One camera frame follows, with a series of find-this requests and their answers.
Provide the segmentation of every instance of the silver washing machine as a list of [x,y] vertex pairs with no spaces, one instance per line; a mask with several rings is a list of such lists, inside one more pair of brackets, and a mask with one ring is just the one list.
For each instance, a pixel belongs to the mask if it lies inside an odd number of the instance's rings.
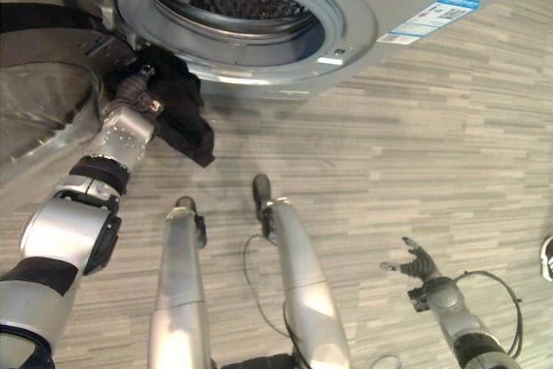
[[305,99],[497,0],[21,0],[174,51],[206,93]]

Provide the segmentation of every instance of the wire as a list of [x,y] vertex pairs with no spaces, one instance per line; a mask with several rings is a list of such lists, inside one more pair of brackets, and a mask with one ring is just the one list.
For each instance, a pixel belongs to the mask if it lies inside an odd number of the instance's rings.
[[369,366],[369,369],[375,369],[376,365],[383,361],[384,359],[395,359],[397,360],[397,363],[399,366],[397,369],[402,369],[404,367],[404,363],[402,362],[401,358],[396,354],[385,354],[384,356],[380,356],[378,359],[376,359],[371,366]]
[[286,326],[286,330],[288,331],[290,340],[292,340],[292,344],[294,345],[294,350],[296,350],[297,356],[300,358],[300,360],[302,361],[306,369],[311,369],[311,366],[309,365],[307,359],[305,359],[305,357],[303,356],[302,351],[300,350],[300,347],[297,346],[296,334],[292,331],[292,328],[288,324],[288,319],[286,318],[286,302],[283,302],[283,319],[284,319],[284,325]]
[[511,355],[513,359],[516,359],[518,356],[520,356],[520,353],[522,352],[522,339],[523,339],[523,332],[524,332],[522,311],[520,310],[520,303],[522,302],[522,300],[517,298],[517,295],[515,294],[515,292],[512,290],[511,287],[507,285],[505,281],[503,281],[501,278],[499,278],[498,276],[496,276],[495,274],[489,271],[482,271],[482,270],[465,271],[463,274],[456,277],[453,280],[453,282],[457,284],[457,282],[460,281],[462,278],[465,278],[468,276],[474,276],[474,275],[491,278],[492,280],[495,280],[501,285],[503,285],[503,287],[505,287],[505,289],[509,293],[509,296],[511,297],[512,301],[514,302],[515,308],[517,309],[517,327],[515,328],[515,336],[514,336],[514,339],[512,340],[511,347],[509,347],[508,353]]
[[[289,337],[288,334],[284,333],[284,331],[277,328],[267,317],[265,312],[263,311],[263,307],[261,307],[261,302],[259,301],[259,295],[257,293],[257,290],[254,288],[253,283],[251,282],[250,276],[248,275],[248,267],[246,264],[246,259],[248,256],[248,246],[250,245],[250,242],[255,238],[262,238],[261,235],[251,235],[244,244],[244,249],[242,250],[242,270],[244,272],[245,281],[248,283],[248,287],[250,288],[251,296],[253,297],[253,301],[256,303],[257,310],[259,310],[259,314],[263,317],[263,320],[269,325],[270,328],[272,328],[274,331],[279,333],[281,336]],[[277,246],[273,241],[270,239],[267,239],[269,242],[271,242],[274,246]]]

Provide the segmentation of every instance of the black cloth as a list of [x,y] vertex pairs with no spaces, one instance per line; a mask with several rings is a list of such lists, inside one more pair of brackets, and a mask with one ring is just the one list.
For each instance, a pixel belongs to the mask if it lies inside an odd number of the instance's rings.
[[117,90],[117,84],[126,76],[150,65],[156,73],[149,79],[148,90],[164,106],[156,122],[158,136],[169,146],[190,157],[202,167],[214,160],[214,133],[201,117],[204,101],[200,95],[200,80],[188,71],[187,64],[169,51],[151,46],[137,52],[137,60],[127,71],[108,80],[108,89]]

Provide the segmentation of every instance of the sticker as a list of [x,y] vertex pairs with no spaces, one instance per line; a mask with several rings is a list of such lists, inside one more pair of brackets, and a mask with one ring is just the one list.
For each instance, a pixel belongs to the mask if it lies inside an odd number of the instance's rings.
[[409,45],[479,7],[480,0],[437,0],[418,15],[379,38],[377,42]]
[[418,41],[421,39],[420,36],[409,36],[409,35],[396,35],[396,34],[386,34],[382,36],[381,38],[377,39],[377,42],[385,42],[385,43],[397,43],[399,45],[409,45],[410,43],[413,43],[414,41]]

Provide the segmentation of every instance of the gray floor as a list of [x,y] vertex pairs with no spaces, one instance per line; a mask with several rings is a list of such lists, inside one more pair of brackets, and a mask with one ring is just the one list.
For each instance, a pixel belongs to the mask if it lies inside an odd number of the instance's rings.
[[[416,314],[404,276],[378,263],[406,259],[411,236],[445,274],[483,269],[523,299],[526,369],[553,366],[553,285],[537,254],[553,232],[553,0],[496,4],[414,44],[380,67],[302,104],[210,100],[217,161],[201,169],[155,140],[122,205],[109,267],[86,278],[59,368],[145,367],[165,213],[192,195],[208,226],[200,254],[219,364],[288,352],[260,318],[240,250],[258,226],[251,178],[287,195],[320,253],[355,367],[397,353],[407,368],[454,368],[430,314]],[[67,157],[2,194],[1,269],[17,260],[19,229]],[[277,253],[252,243],[261,301],[280,327]],[[508,296],[479,278],[461,283],[470,306],[508,347]]]

